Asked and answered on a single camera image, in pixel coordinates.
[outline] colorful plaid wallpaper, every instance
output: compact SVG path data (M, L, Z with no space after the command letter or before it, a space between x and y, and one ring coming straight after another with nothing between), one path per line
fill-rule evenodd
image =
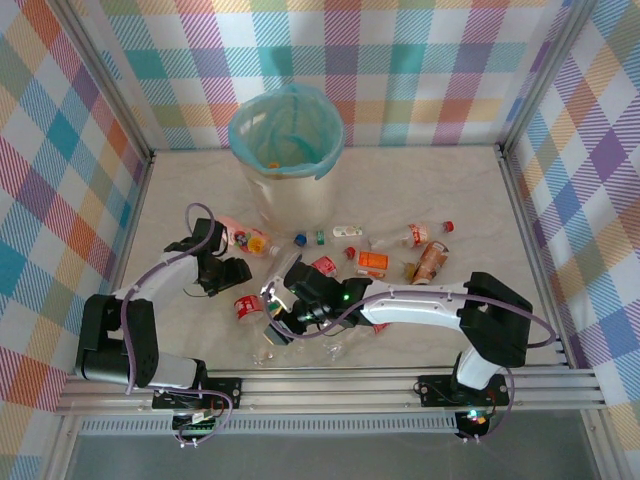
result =
M563 321L640 478L640 0L600 0L515 153Z
M289 82L347 145L495 143L572 0L73 0L150 143L227 147L238 104Z
M31 479L143 167L45 0L0 3L0 162L0 479Z

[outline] gray floor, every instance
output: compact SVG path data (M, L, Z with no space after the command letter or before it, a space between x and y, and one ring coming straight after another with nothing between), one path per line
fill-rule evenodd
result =
M69 479L598 478L578 412L518 412L481 445L453 435L222 435L197 450L164 436L80 436Z

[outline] marble floor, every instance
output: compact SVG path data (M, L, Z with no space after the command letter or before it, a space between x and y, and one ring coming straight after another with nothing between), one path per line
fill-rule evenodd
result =
M516 221L492 147L352 148L335 168L338 197L331 224L362 224L366 232L420 220L452 220L446 238L451 253L434 285L469 279L486 271L513 288L542 314ZM153 169L124 284L155 264L163 248L187 236L184 210L191 202L207 204L214 214L234 217L246 226L262 225L238 161L230 151L161 152ZM285 244L290 238L277 238ZM390 254L415 262L422 249L395 249ZM246 258L259 289L269 260ZM331 247L305 248L310 263L322 255L339 254ZM399 278L389 281L402 282ZM201 294L197 286L189 291ZM252 329L235 319L234 287L213 298L179 295L156 315L161 351L205 360L212 369L262 368L254 365ZM336 337L296 340L274 348L265 366L450 366L468 341L452 330L393 324L373 336L356 328ZM532 325L530 339L546 338ZM553 346L529 350L527 363L555 364Z

